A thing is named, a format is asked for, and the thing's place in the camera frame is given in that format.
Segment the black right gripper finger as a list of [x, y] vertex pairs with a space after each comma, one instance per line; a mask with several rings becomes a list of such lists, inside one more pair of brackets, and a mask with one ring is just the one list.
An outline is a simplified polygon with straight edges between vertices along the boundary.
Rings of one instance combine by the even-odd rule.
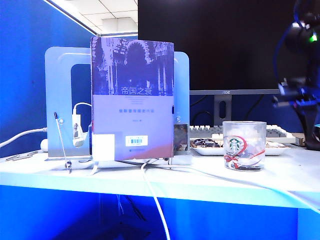
[[316, 119], [316, 108], [314, 106], [298, 106], [296, 112], [302, 124], [306, 147], [315, 148], [316, 140], [313, 137], [313, 128]]

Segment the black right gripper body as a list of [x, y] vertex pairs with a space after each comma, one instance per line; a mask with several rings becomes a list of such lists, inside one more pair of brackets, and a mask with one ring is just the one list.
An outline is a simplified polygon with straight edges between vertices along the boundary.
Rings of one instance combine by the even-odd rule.
[[274, 96], [274, 107], [309, 107], [320, 103], [320, 87], [308, 78], [284, 78], [278, 83], [279, 96]]

